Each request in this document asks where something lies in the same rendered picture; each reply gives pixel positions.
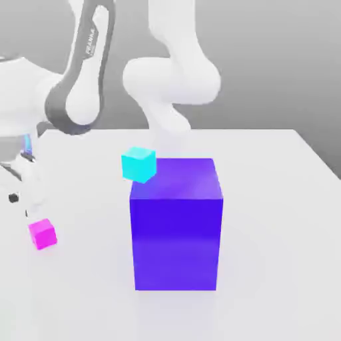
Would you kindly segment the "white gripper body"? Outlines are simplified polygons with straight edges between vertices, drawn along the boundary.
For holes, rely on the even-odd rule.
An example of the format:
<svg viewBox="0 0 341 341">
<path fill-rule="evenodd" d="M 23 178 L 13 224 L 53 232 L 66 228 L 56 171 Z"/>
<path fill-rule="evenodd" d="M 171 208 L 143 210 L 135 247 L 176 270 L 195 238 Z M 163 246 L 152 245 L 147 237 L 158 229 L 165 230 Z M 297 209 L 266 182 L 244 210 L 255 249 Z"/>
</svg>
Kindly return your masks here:
<svg viewBox="0 0 341 341">
<path fill-rule="evenodd" d="M 21 196 L 27 211 L 37 211 L 45 200 L 43 177 L 33 155 L 17 155 L 12 161 L 0 162 L 0 167 L 21 183 Z"/>
</svg>

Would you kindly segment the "small magenta cube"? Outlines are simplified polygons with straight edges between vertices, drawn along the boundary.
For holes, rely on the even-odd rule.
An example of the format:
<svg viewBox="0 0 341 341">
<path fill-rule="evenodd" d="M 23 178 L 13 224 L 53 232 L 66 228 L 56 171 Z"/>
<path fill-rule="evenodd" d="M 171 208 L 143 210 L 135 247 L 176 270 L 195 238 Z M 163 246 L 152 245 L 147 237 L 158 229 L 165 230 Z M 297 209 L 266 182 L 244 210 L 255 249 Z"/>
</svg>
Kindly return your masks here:
<svg viewBox="0 0 341 341">
<path fill-rule="evenodd" d="M 30 224 L 29 232 L 37 250 L 57 244 L 55 228 L 48 218 Z"/>
</svg>

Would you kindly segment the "small cyan cube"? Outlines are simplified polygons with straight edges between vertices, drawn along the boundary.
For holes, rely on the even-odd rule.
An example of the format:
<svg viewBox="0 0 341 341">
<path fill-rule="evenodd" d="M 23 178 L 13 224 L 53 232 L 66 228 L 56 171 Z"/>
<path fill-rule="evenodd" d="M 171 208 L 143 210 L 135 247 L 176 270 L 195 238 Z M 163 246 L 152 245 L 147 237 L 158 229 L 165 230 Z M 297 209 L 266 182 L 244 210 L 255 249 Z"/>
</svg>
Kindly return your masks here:
<svg viewBox="0 0 341 341">
<path fill-rule="evenodd" d="M 131 147 L 121 155 L 123 178 L 146 183 L 157 173 L 156 152 L 142 147 Z"/>
</svg>

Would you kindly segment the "large purple box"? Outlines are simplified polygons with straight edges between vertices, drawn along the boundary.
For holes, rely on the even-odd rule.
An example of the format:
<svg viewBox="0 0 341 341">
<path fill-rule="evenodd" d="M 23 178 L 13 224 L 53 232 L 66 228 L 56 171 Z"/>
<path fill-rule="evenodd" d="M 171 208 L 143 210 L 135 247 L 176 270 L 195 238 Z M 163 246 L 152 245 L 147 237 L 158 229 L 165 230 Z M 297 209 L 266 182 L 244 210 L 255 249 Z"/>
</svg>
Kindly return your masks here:
<svg viewBox="0 0 341 341">
<path fill-rule="evenodd" d="M 129 198 L 136 290 L 216 290 L 223 203 L 212 159 L 157 159 Z"/>
</svg>

